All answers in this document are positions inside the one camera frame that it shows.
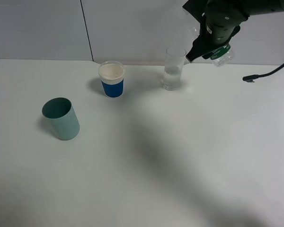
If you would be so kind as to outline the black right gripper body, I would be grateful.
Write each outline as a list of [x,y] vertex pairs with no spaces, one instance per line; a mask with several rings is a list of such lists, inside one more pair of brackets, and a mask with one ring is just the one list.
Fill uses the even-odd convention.
[[183,9],[199,23],[193,47],[221,47],[250,16],[248,0],[189,0]]

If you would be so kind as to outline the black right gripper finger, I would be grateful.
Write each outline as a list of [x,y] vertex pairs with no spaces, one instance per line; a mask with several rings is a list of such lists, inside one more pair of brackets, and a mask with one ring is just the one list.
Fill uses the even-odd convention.
[[186,54],[186,59],[192,63],[199,57],[205,60],[213,55],[215,44],[211,42],[209,37],[205,34],[200,34],[194,41],[191,50]]
[[233,49],[230,45],[230,40],[240,31],[240,26],[235,26],[229,37],[219,37],[216,40],[218,44],[215,44],[215,50],[210,60],[232,60],[234,57]]

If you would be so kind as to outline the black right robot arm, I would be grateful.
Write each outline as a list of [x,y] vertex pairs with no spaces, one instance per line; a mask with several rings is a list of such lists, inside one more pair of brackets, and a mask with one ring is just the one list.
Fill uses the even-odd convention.
[[250,16],[284,12],[284,0],[189,0],[183,5],[200,24],[186,59],[208,59],[227,45]]

